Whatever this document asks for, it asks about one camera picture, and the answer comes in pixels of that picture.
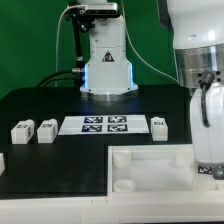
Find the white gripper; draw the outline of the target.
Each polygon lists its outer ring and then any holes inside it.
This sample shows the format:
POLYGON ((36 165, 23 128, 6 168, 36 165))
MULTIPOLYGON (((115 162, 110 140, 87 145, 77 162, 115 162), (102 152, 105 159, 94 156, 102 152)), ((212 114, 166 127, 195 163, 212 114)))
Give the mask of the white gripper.
MULTIPOLYGON (((194 155, 200 164, 224 164, 224 86, 213 84, 206 92, 206 112, 209 127, 205 127, 201 112, 201 89, 190 101, 190 126, 194 155)), ((224 180, 224 166, 212 169, 215 180, 224 180)))

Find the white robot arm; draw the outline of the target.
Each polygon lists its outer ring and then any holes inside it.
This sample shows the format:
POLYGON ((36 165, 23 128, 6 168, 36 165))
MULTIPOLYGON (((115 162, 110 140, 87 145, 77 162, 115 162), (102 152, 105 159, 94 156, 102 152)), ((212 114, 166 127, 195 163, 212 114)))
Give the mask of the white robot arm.
MULTIPOLYGON (((125 53, 125 19, 107 0, 78 0, 82 29, 90 31, 90 59, 81 93, 115 99, 138 89, 125 53)), ((224 0, 157 0, 173 29, 180 86, 193 91, 190 127, 194 157, 224 180, 224 0)))

